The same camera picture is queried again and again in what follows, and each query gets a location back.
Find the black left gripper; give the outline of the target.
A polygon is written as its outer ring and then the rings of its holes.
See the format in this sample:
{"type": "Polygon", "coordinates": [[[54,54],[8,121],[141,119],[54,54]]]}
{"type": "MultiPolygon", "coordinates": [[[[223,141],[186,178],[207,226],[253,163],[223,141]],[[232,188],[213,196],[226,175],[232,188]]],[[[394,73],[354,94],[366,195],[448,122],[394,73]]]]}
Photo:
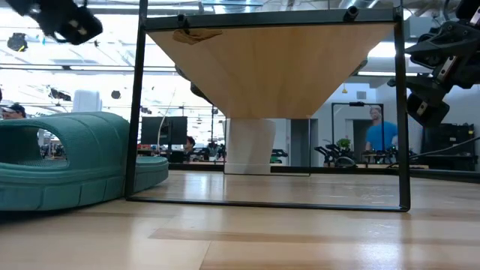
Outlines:
{"type": "Polygon", "coordinates": [[[60,44],[84,44],[100,35],[101,21],[88,9],[88,0],[6,0],[20,16],[31,17],[45,36],[60,44]]]}

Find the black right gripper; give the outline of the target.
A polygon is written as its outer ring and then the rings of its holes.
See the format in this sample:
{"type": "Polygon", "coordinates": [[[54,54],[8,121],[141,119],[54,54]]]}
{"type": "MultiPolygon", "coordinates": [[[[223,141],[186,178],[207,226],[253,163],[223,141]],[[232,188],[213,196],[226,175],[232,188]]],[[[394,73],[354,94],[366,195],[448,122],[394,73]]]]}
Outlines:
{"type": "MultiPolygon", "coordinates": [[[[457,71],[455,84],[469,89],[479,84],[479,0],[461,0],[456,16],[459,22],[445,22],[436,33],[423,34],[405,53],[425,68],[457,71]]],[[[428,76],[408,76],[405,86],[410,94],[400,97],[398,126],[407,126],[408,116],[424,128],[440,125],[450,109],[443,101],[449,89],[428,76]]]]}

